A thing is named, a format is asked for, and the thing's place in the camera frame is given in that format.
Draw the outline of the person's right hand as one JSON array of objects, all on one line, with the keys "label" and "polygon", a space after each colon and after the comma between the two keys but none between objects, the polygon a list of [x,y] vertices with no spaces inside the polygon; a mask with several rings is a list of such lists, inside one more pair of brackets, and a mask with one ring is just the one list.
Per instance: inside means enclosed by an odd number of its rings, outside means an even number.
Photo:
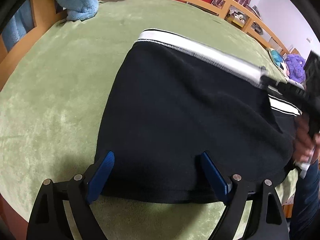
[{"label": "person's right hand", "polygon": [[297,130],[293,141],[293,160],[306,163],[311,158],[310,164],[314,164],[319,158],[319,133],[316,133],[313,138],[308,134],[309,116],[307,114],[296,117],[295,121]]}]

